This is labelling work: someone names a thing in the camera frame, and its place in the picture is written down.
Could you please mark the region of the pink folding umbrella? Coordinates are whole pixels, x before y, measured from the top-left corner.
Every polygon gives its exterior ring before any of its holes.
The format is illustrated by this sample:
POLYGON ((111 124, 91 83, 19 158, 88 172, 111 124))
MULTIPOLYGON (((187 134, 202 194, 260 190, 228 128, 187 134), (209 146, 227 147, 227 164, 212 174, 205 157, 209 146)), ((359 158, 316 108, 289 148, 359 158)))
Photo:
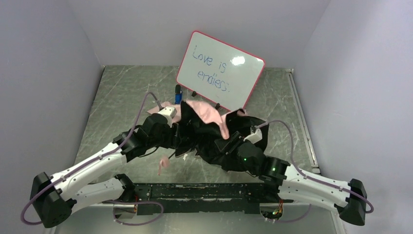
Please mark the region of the pink folding umbrella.
MULTIPOLYGON (((236 131, 246 137, 252 126, 259 128, 264 120, 249 116, 244 109, 238 109, 221 115, 212 105, 204 101, 182 101, 174 105, 177 115, 173 123, 178 124, 176 143, 174 146, 160 146, 174 149, 177 154, 194 149, 205 162, 214 164, 214 141, 229 139, 236 131)), ((268 135, 268 127, 260 129, 268 135)), ((222 168, 224 171, 246 172, 242 168, 222 168)))

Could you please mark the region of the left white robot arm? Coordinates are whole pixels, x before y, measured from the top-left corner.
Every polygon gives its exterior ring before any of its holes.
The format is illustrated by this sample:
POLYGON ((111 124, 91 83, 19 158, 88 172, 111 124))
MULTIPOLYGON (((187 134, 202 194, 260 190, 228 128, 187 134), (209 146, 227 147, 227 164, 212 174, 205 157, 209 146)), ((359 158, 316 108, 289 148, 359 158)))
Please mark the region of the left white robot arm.
POLYGON ((169 148, 176 125, 176 109, 167 106, 148 116, 142 125, 122 132, 103 149, 80 163, 53 175, 42 172, 33 179, 30 201, 40 221, 52 228, 71 214, 107 200, 134 201, 133 182, 124 174, 96 184, 91 182, 110 169, 135 158, 149 156, 150 149, 169 148))

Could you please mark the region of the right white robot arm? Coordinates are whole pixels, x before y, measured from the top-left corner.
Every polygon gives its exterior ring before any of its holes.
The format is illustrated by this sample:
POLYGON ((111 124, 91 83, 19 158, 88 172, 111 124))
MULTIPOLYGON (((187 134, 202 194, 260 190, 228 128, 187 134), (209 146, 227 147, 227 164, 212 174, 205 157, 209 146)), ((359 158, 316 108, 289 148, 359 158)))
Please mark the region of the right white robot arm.
POLYGON ((309 203, 337 213, 347 223, 365 225, 367 195, 361 181, 329 179, 266 156, 256 145, 262 139, 261 130, 252 128, 246 137, 235 132, 229 139, 217 139, 214 143, 225 159, 235 159, 242 169, 275 190, 280 200, 309 203))

